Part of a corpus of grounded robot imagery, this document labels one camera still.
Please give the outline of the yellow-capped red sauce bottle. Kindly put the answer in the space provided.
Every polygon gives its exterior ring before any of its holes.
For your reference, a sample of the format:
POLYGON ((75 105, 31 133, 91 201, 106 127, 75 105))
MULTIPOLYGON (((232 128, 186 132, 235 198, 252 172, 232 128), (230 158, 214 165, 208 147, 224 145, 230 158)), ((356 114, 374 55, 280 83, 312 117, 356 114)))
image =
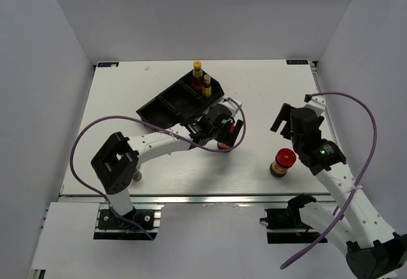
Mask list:
POLYGON ((202 91, 203 71, 202 71, 202 63, 199 60, 196 60, 193 63, 192 85, 196 91, 198 91, 198 92, 202 91))

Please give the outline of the red-lidded sauce jar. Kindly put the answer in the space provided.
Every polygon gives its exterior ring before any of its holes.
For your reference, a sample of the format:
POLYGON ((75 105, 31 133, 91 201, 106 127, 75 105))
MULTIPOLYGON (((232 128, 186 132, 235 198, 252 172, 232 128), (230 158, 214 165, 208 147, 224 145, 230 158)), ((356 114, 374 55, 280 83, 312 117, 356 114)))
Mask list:
POLYGON ((276 178, 285 176, 287 171, 295 164, 296 159, 297 157, 293 150, 288 148, 280 149, 270 165, 270 173, 276 178))
POLYGON ((219 150, 226 150, 226 149, 229 149, 230 146, 228 146, 227 144, 224 144, 224 143, 222 143, 222 142, 218 142, 218 143, 217 143, 217 148, 218 148, 219 150))

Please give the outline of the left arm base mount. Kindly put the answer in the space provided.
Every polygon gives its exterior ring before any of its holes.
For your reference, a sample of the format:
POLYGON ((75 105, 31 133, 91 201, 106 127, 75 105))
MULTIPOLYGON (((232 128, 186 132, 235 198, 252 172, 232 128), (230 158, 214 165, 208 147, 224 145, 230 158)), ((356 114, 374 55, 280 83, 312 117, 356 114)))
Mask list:
POLYGON ((160 212, 148 208, 135 208, 117 217, 111 208, 100 208, 97 213, 94 240, 153 241, 160 225, 160 212))

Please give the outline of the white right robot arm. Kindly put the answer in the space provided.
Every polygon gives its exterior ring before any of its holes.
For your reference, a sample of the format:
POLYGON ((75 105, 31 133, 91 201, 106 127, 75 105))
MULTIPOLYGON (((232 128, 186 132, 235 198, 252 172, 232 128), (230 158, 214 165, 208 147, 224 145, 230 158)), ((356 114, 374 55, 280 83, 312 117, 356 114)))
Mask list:
POLYGON ((288 222, 297 228, 314 228, 345 257, 357 278, 380 278, 406 262, 406 235, 396 233, 365 195, 332 141, 322 138, 323 109, 283 104, 271 131, 284 125, 281 135, 339 206, 330 214, 309 194, 289 201, 288 222))

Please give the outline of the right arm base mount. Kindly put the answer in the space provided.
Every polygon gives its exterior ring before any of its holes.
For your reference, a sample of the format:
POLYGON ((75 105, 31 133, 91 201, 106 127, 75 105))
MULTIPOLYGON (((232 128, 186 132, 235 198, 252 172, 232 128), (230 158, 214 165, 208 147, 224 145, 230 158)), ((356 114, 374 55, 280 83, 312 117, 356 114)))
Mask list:
POLYGON ((311 244, 319 233, 301 221, 300 208, 317 200, 310 194, 300 194, 287 202, 286 208, 269 208, 259 222, 266 227, 268 244, 311 244))

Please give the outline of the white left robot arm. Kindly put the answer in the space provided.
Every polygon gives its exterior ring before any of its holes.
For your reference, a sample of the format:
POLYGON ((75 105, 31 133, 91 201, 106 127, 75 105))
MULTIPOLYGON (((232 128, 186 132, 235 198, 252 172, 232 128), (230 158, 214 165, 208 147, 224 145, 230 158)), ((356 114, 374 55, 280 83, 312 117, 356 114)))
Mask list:
POLYGON ((147 161, 166 154, 206 148, 212 140, 233 149, 237 136, 245 130, 245 120, 234 120, 242 111, 242 103, 227 98, 212 106, 199 119, 191 119, 163 129, 146 123, 156 132, 126 137, 121 132, 109 136, 91 160, 91 166, 106 192, 113 221, 126 228, 134 224, 137 212, 128 187, 136 171, 147 161))

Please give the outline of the small yellow-label bottle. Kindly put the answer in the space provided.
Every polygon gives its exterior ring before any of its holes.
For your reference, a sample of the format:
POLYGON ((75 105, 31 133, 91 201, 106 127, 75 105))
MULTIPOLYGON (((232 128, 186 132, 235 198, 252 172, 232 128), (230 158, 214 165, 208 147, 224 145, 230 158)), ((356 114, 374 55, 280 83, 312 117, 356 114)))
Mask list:
POLYGON ((209 100, 211 94, 212 94, 211 76, 206 74, 203 77, 202 96, 203 96, 203 98, 209 100))

